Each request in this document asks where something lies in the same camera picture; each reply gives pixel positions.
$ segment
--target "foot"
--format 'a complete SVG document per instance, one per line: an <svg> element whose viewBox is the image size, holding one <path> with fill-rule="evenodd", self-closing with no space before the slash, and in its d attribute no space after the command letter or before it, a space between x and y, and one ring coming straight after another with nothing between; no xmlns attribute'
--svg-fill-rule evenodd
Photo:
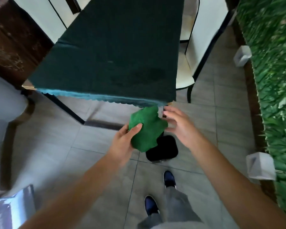
<svg viewBox="0 0 286 229"><path fill-rule="evenodd" d="M164 172L163 180L164 180L165 188L167 188L167 187L175 187L176 188L175 178L174 178L174 175L172 174L171 171L167 170Z"/></svg>
<svg viewBox="0 0 286 229"><path fill-rule="evenodd" d="M152 196L149 195L146 196L144 203L145 203L145 210L148 216L150 216L151 214L160 213L157 203Z"/></svg>

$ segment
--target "finger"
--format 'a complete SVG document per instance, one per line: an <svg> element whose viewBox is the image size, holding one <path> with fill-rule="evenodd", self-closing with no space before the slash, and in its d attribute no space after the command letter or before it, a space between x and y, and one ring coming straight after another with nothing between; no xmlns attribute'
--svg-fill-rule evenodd
<svg viewBox="0 0 286 229"><path fill-rule="evenodd" d="M172 133L175 133L175 130L176 130L175 128L166 128L165 129L166 132L172 132Z"/></svg>
<svg viewBox="0 0 286 229"><path fill-rule="evenodd" d="M170 112L176 112L180 116L186 115L183 111L181 111L180 109L173 107L173 106L164 106L164 109L167 111L170 111Z"/></svg>
<svg viewBox="0 0 286 229"><path fill-rule="evenodd" d="M177 114L176 112L164 111L163 114L166 115L166 116L168 116L169 118L174 119L175 121L178 121L179 119L182 118L182 116L180 116L180 115Z"/></svg>
<svg viewBox="0 0 286 229"><path fill-rule="evenodd" d="M129 140L131 140L134 135L136 135L138 132L140 132L142 126L143 126L142 123L137 124L137 126L133 127L131 130L129 130L128 133L126 133L125 137L127 137Z"/></svg>
<svg viewBox="0 0 286 229"><path fill-rule="evenodd" d="M119 131L118 134L121 136L125 135L128 132L128 124L124 125Z"/></svg>
<svg viewBox="0 0 286 229"><path fill-rule="evenodd" d="M172 125L177 125L177 122L174 119L162 117L162 120L165 120Z"/></svg>

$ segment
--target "blue tablecloth trim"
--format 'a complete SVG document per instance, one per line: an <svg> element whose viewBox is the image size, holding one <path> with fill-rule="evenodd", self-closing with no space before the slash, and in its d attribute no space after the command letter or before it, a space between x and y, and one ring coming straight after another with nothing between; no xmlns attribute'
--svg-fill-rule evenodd
<svg viewBox="0 0 286 229"><path fill-rule="evenodd" d="M55 96L69 96L75 98L81 98L85 100L98 100L98 101L107 101L110 103L117 103L117 104L133 104L134 106L143 108L148 106L165 106L167 102L159 101L159 100L148 100L148 99L137 99L137 98L130 98L130 97L120 97L120 96L108 96L108 95L99 95L99 94L90 94L90 93L79 93L79 92L68 92L62 90L52 90L52 89L45 89L45 88L38 88L38 92L41 93L48 93L50 95Z"/></svg>

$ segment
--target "person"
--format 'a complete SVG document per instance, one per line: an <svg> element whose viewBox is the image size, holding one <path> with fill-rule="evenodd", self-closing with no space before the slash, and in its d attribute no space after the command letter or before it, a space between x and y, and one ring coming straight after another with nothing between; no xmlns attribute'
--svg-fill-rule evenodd
<svg viewBox="0 0 286 229"><path fill-rule="evenodd" d="M166 131L174 133L180 142L190 149L240 228L286 229L286 215L283 211L236 170L199 132L185 113L172 106L166 106L163 113L167 116L166 120L174 125ZM129 161L133 151L130 140L141 128L142 124L138 124L129 131L128 125L122 127L114 136L106 155L87 170L68 191L39 210L20 228L69 229L75 227L116 172ZM138 224L138 228L185 228L181 224L189 222L196 225L191 228L205 228L201 219L193 212L187 196L176 189L177 185L170 171L164 173L164 185L170 222L163 223L155 200L147 196L145 208L148 217Z"/></svg>

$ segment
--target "chair leg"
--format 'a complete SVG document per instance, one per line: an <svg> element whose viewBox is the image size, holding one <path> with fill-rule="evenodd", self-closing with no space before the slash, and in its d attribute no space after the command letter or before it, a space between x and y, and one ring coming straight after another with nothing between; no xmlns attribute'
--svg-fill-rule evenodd
<svg viewBox="0 0 286 229"><path fill-rule="evenodd" d="M187 102L190 104L191 103L191 94L192 94L192 89L193 89L194 84L189 86L187 88Z"/></svg>

